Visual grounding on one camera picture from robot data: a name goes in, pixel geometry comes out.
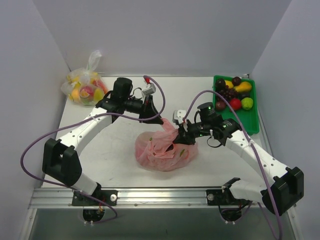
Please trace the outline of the dark maroon fake fruit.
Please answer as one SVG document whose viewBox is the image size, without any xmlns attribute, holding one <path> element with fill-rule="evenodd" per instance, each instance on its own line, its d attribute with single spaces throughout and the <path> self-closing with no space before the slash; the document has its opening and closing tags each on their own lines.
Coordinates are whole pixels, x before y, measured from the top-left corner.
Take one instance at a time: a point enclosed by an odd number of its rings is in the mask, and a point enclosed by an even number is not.
<svg viewBox="0 0 320 240">
<path fill-rule="evenodd" d="M 215 110 L 216 111 L 223 111 L 226 108 L 226 104 L 224 101 L 217 101 L 215 103 Z"/>
</svg>

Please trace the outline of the pink plastic bag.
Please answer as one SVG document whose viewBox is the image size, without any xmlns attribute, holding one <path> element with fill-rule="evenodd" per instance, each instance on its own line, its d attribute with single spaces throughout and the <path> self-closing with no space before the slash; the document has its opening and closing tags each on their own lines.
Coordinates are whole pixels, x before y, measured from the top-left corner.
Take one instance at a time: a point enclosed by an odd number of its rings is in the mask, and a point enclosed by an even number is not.
<svg viewBox="0 0 320 240">
<path fill-rule="evenodd" d="M 178 129 L 163 118 L 162 130 L 145 131 L 135 140 L 135 159 L 142 167 L 161 172 L 183 168 L 198 155 L 198 144 L 173 143 Z"/>
</svg>

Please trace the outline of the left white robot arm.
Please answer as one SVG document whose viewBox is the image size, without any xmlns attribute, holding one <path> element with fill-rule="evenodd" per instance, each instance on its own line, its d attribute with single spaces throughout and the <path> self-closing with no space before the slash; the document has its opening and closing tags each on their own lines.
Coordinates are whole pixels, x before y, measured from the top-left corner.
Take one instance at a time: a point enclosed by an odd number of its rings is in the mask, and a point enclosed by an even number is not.
<svg viewBox="0 0 320 240">
<path fill-rule="evenodd" d="M 102 199 L 101 185 L 84 173 L 80 161 L 82 151 L 91 140 L 118 118 L 145 124 L 164 123 L 153 100 L 157 90 L 162 95 L 164 92 L 153 78 L 145 75 L 143 79 L 146 86 L 141 90 L 142 99 L 131 94 L 132 80 L 119 77 L 113 89 L 97 102 L 84 120 L 70 125 L 70 133 L 57 140 L 50 138 L 44 145 L 42 171 L 64 186 L 83 194 L 83 200 L 90 206 L 97 205 Z"/>
</svg>

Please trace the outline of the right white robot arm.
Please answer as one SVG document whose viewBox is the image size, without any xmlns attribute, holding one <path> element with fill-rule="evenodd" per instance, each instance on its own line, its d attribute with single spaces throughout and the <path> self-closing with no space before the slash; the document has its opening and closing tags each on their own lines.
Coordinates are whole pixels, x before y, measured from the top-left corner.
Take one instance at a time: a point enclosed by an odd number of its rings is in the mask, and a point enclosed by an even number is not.
<svg viewBox="0 0 320 240">
<path fill-rule="evenodd" d="M 232 205 L 238 200 L 262 203 L 282 216 L 304 196 L 304 173 L 290 168 L 261 148 L 232 118 L 223 119 L 211 102 L 198 106 L 200 121 L 191 123 L 185 110 L 175 110 L 172 121 L 178 126 L 175 144 L 194 145 L 196 138 L 211 137 L 244 160 L 264 180 L 263 184 L 235 177 L 223 185 L 222 200 Z"/>
</svg>

